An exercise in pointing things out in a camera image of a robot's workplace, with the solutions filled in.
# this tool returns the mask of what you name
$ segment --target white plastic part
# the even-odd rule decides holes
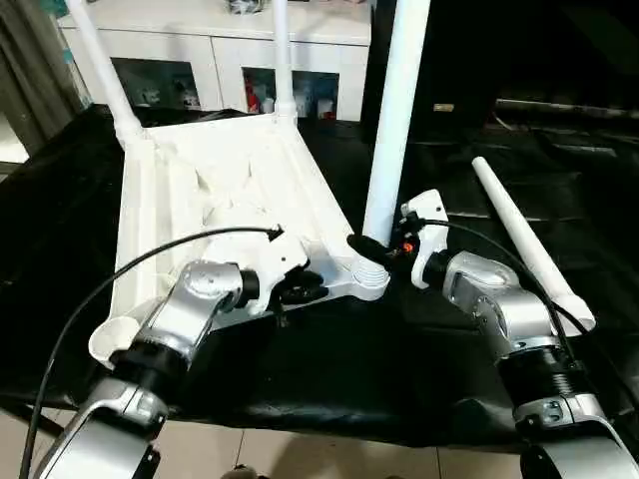
[[[107,55],[95,26],[91,22],[85,0],[67,0],[67,6],[100,76],[109,108],[114,118],[116,136],[124,148],[128,142],[141,137],[144,130],[131,110],[116,69]]]
[[[418,217],[424,220],[448,221],[448,215],[443,207],[441,196],[438,190],[428,190],[413,198],[408,203],[401,206],[403,216],[415,212]],[[418,234],[419,251],[417,258],[412,265],[410,280],[415,287],[426,289],[428,283],[423,280],[423,271],[428,260],[434,252],[439,252],[447,248],[446,239],[448,237],[448,227],[429,225],[423,227]]]
[[[429,0],[398,0],[395,8],[362,232],[383,245],[390,240],[429,9]],[[353,294],[365,299],[380,297],[388,284],[383,267],[361,256],[353,277]]]
[[[309,262],[300,240],[288,233],[282,233],[273,241],[269,241],[265,234],[246,233],[213,238],[202,258],[215,262],[231,261],[240,269],[251,269],[258,275],[260,296],[247,305],[251,315],[263,314],[267,310],[273,288],[287,272]]]
[[[113,369],[109,361],[118,349],[127,349],[140,330],[140,324],[129,316],[112,317],[100,324],[89,337],[89,353],[105,367]]]
[[[588,305],[572,291],[492,168],[482,157],[475,158],[472,166],[526,266],[553,301],[575,316],[586,329],[592,329],[595,326],[595,318]],[[562,317],[562,323],[566,334],[571,336],[579,334],[579,331],[564,317]]]
[[[273,0],[273,15],[276,42],[276,115],[278,119],[296,122],[298,108],[293,95],[293,72],[291,71],[291,44],[289,41],[289,0]]]

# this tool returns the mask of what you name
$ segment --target floor tile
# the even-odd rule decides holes
[[[519,456],[439,448],[441,479],[520,479]]]
[[[156,479],[219,479],[234,468],[242,429],[170,421],[156,441]]]
[[[21,420],[0,412],[0,477],[18,477],[24,440],[27,435],[27,424]],[[42,452],[51,439],[45,434],[38,434],[33,451],[32,474],[40,462]]]
[[[0,112],[0,162],[24,163],[28,158],[27,151],[13,133],[7,118]]]
[[[435,449],[248,429],[238,460],[271,479],[438,479]]]

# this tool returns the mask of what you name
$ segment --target black tablecloth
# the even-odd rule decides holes
[[[141,110],[147,126],[194,112]],[[361,228],[371,148],[355,124],[300,130],[353,229]],[[438,188],[452,220],[510,244],[470,161],[483,155],[597,315],[596,337],[637,389],[639,264],[633,236],[639,149],[542,132],[457,133],[409,145],[399,200]],[[92,107],[0,184],[0,400],[32,401],[66,317],[113,270],[123,154]],[[507,262],[457,232],[449,244]],[[47,404],[69,407],[103,371],[86,343],[108,314],[101,295],[73,328]],[[516,440],[511,405],[485,341],[436,291],[393,278],[383,299],[345,297],[219,331],[198,357],[176,417],[315,431],[421,446]],[[574,341],[609,412],[626,403],[597,356]]]

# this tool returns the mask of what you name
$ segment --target white pipe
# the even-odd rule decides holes
[[[586,328],[592,329],[595,319],[588,305],[572,291],[492,168],[482,157],[475,158],[472,166],[528,269],[557,304],[579,319]],[[567,322],[565,328],[569,334],[578,333],[572,324]]]
[[[89,17],[85,0],[67,0],[67,6],[76,22],[98,77],[100,77],[113,115],[116,136],[124,147],[130,140],[142,135],[143,129],[140,121],[131,110],[131,105],[129,105],[124,93],[116,69],[113,67],[113,63],[111,63],[111,59],[98,36],[98,31]]]
[[[384,245],[390,241],[429,9],[429,0],[397,0],[395,8],[363,221],[363,234]],[[388,279],[380,265],[361,256],[352,271],[366,287]]]
[[[273,17],[276,43],[276,114],[295,122],[298,108],[293,96],[293,72],[291,70],[291,42],[289,40],[288,0],[273,1]]]

